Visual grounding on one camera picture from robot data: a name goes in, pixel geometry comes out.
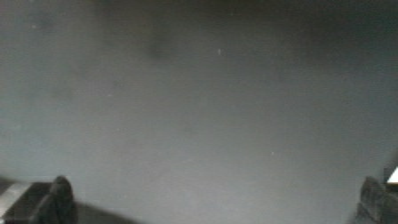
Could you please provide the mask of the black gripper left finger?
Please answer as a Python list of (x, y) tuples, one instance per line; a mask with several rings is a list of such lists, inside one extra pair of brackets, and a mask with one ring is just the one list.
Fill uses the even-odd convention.
[(73, 187), (64, 176), (50, 182), (0, 177), (0, 224), (78, 224)]

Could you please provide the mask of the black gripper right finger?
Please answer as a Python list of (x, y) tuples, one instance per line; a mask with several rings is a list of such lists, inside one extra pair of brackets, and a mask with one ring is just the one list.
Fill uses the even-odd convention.
[(398, 193), (373, 177), (361, 186), (355, 224), (398, 224)]

